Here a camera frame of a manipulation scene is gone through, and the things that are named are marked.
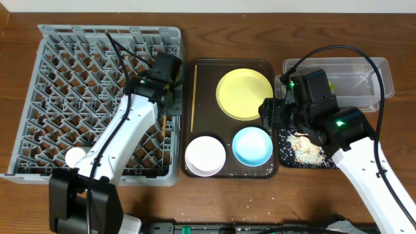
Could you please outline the wooden chopstick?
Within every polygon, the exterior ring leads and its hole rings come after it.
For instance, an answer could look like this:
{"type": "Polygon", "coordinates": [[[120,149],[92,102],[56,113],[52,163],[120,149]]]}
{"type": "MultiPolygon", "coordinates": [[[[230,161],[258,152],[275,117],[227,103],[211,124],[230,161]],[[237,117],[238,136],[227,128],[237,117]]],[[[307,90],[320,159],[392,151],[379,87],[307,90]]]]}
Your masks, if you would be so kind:
{"type": "Polygon", "coordinates": [[[166,134],[166,123],[167,123],[167,116],[164,114],[162,117],[162,136],[165,136],[166,134]]]}
{"type": "Polygon", "coordinates": [[[192,89],[192,108],[191,108],[191,119],[190,119],[190,132],[193,132],[194,129],[194,113],[195,113],[195,102],[196,102],[196,86],[198,78],[198,65],[194,65],[194,80],[193,80],[193,89],[192,89]]]}

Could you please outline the light blue bowl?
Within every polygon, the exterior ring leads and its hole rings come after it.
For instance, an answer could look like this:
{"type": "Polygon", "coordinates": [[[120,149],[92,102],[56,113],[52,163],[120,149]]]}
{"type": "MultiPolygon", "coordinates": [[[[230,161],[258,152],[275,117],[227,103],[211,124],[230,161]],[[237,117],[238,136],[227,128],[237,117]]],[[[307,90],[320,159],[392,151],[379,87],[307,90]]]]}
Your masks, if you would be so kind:
{"type": "Polygon", "coordinates": [[[270,135],[258,127],[245,127],[233,138],[232,151],[243,165],[258,167],[265,164],[273,154],[270,135]]]}

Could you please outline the green orange snack wrapper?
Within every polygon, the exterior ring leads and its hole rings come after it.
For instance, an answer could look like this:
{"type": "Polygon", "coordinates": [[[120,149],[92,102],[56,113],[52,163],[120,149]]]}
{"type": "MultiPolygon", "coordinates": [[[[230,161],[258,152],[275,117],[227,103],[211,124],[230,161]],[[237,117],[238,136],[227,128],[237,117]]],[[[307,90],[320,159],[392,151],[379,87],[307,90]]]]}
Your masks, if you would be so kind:
{"type": "Polygon", "coordinates": [[[330,86],[331,93],[334,94],[335,93],[335,86],[332,85],[331,81],[328,81],[328,84],[330,86]]]}

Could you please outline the white plastic cup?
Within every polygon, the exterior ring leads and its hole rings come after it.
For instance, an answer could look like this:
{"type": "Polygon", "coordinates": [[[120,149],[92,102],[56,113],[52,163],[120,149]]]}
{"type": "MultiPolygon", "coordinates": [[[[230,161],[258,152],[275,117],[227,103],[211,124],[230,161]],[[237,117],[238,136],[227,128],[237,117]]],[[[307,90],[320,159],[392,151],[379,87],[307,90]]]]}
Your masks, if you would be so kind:
{"type": "Polygon", "coordinates": [[[65,154],[65,162],[70,168],[84,168],[91,163],[88,157],[90,147],[74,147],[65,154]]]}

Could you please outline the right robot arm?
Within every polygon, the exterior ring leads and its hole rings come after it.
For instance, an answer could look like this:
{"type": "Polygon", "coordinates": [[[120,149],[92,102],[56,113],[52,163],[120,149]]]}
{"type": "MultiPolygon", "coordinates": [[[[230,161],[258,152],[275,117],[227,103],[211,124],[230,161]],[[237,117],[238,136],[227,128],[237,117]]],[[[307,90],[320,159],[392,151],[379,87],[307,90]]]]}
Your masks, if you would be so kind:
{"type": "Polygon", "coordinates": [[[415,203],[357,107],[339,107],[325,71],[296,71],[283,79],[285,98],[266,98],[259,115],[268,129],[294,129],[323,149],[353,184],[381,233],[414,233],[415,203]]]}

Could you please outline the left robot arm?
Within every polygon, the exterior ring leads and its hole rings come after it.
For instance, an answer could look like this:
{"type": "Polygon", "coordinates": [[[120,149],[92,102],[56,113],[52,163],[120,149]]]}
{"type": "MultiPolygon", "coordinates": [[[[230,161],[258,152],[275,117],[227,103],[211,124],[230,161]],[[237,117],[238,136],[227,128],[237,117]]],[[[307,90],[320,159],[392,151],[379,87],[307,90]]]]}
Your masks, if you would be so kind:
{"type": "Polygon", "coordinates": [[[154,65],[131,79],[110,124],[91,148],[49,180],[49,228],[54,233],[139,233],[142,221],[125,214],[118,185],[146,131],[174,102],[181,59],[159,52],[154,65]]]}

